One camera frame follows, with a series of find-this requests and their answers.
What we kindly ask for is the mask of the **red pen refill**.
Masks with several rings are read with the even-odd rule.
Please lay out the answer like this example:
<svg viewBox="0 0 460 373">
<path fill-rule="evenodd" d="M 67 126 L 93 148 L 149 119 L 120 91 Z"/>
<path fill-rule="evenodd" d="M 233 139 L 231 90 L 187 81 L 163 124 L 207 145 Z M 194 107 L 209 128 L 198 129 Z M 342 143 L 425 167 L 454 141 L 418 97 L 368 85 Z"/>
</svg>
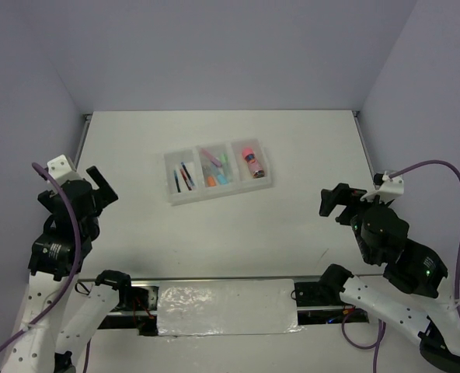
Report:
<svg viewBox="0 0 460 373">
<path fill-rule="evenodd" d="M 182 178 L 183 178 L 183 180 L 184 180 L 184 183 L 186 184 L 186 188 L 187 188 L 189 191 L 191 191 L 191 190 L 192 190 L 191 183 L 190 183 L 190 181 L 188 180 L 188 177 L 187 177 L 186 173 L 184 172 L 183 168 L 179 169 L 179 171 L 180 171 L 180 174 L 181 174 L 181 176 L 182 176 Z"/>
</svg>

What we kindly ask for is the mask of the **dark blue pen refill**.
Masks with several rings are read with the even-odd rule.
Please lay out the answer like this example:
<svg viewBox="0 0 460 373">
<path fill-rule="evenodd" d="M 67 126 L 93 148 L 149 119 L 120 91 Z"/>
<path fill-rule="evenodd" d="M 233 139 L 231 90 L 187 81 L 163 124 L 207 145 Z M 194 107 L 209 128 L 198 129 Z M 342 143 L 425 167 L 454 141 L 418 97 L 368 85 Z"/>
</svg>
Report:
<svg viewBox="0 0 460 373">
<path fill-rule="evenodd" d="M 184 175 L 186 177 L 186 180 L 187 180 L 188 184 L 190 185 L 190 188 L 193 189 L 195 187 L 195 183 L 194 183 L 194 181 L 193 181 L 193 179 L 192 179 L 192 177 L 191 177 L 191 175 L 190 175 L 190 173 L 188 171 L 188 168 L 186 167 L 184 162 L 181 163 L 181 166 L 182 166 L 182 170 L 184 172 Z"/>
</svg>

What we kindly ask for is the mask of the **pink capped glue bottle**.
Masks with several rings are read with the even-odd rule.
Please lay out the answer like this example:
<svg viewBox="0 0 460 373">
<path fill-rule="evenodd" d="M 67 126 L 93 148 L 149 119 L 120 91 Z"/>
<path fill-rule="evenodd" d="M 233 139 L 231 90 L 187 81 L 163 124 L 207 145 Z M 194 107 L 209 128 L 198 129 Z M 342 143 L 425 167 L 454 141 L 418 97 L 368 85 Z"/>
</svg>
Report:
<svg viewBox="0 0 460 373">
<path fill-rule="evenodd" d="M 263 153 L 260 150 L 257 148 L 244 147 L 241 150 L 241 155 L 253 179 L 259 179 L 266 176 L 266 170 L 262 162 Z"/>
</svg>

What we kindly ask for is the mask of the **orange capped highlighter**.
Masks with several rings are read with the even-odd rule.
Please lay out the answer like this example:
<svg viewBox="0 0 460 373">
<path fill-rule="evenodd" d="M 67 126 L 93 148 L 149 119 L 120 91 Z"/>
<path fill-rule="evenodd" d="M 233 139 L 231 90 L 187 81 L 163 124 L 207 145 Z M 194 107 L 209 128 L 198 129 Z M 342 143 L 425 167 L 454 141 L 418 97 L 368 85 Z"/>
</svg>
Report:
<svg viewBox="0 0 460 373">
<path fill-rule="evenodd" d="M 203 174 L 204 174 L 204 180 L 206 183 L 207 187 L 215 187 L 216 186 L 216 181 L 214 179 L 213 173 L 211 171 L 210 166 L 202 166 Z"/>
</svg>

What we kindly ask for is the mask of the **purple highlighter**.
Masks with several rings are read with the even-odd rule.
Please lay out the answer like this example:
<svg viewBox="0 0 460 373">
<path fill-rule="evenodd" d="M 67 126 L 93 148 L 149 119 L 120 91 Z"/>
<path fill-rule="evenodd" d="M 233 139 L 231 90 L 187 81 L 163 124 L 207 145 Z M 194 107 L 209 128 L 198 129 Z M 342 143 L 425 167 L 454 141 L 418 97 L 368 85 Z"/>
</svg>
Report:
<svg viewBox="0 0 460 373">
<path fill-rule="evenodd" d="M 222 162 L 221 160 L 216 157 L 212 152 L 207 150 L 206 148 L 200 148 L 200 153 L 214 166 L 221 168 Z"/>
</svg>

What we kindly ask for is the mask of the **green capped highlighter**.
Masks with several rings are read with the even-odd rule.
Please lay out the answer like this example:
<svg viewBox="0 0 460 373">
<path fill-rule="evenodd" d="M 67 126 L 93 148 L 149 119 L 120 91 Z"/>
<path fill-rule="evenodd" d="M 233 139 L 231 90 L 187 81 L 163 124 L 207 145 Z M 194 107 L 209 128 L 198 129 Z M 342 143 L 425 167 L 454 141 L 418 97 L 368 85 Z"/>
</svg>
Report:
<svg viewBox="0 0 460 373">
<path fill-rule="evenodd" d="M 226 153 L 221 153 L 219 157 L 221 164 L 222 165 L 227 165 L 228 164 L 228 155 Z"/>
</svg>

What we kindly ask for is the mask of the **blue highlighter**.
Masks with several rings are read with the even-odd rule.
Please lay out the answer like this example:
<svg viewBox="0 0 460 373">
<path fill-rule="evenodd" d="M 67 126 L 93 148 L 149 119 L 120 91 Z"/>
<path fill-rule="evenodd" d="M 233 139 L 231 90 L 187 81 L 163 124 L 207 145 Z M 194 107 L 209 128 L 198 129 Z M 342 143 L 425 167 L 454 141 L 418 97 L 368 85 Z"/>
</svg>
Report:
<svg viewBox="0 0 460 373">
<path fill-rule="evenodd" d="M 213 173 L 215 174 L 215 177 L 220 185 L 228 185 L 228 179 L 225 176 L 225 173 L 223 172 L 222 167 L 217 167 L 214 164 L 211 165 L 211 168 L 213 170 Z"/>
</svg>

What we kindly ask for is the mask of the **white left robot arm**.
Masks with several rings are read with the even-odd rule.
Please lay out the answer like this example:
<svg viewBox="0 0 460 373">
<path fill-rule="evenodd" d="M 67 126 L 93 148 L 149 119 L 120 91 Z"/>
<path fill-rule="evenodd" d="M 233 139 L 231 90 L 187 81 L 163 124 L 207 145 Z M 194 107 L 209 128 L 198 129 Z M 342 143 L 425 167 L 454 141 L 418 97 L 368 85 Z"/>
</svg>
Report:
<svg viewBox="0 0 460 373">
<path fill-rule="evenodd" d="M 134 299 L 128 274 L 104 270 L 81 308 L 64 321 L 84 259 L 100 233 L 98 218 L 118 196 L 95 166 L 86 170 L 86 180 L 64 155 L 33 169 L 50 185 L 37 197 L 50 215 L 32 245 L 19 330 L 0 346 L 0 353 L 8 354 L 1 370 L 74 372 L 106 315 Z"/>
</svg>

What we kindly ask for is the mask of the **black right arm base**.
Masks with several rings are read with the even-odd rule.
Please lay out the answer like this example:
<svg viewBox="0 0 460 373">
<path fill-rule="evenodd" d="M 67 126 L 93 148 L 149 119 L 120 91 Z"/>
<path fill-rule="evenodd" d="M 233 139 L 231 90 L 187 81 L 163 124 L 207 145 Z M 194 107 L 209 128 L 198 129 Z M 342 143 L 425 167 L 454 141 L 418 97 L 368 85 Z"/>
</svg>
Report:
<svg viewBox="0 0 460 373">
<path fill-rule="evenodd" d="M 321 281 L 295 282 L 291 298 L 298 307 L 323 307 L 333 304 L 330 289 Z"/>
</svg>

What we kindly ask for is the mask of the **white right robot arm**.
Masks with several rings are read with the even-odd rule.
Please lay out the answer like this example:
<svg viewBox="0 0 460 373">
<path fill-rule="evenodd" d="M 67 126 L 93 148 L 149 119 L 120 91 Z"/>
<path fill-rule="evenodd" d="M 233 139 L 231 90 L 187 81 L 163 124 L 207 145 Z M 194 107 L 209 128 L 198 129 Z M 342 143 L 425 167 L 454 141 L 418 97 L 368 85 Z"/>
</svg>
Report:
<svg viewBox="0 0 460 373">
<path fill-rule="evenodd" d="M 435 368 L 460 372 L 460 300 L 444 261 L 409 238 L 409 224 L 380 196 L 346 183 L 322 190 L 320 216 L 338 206 L 336 222 L 351 228 L 366 264 L 382 267 L 386 288 L 331 264 L 317 281 L 295 284 L 291 298 L 299 307 L 351 305 L 401 333 Z"/>
</svg>

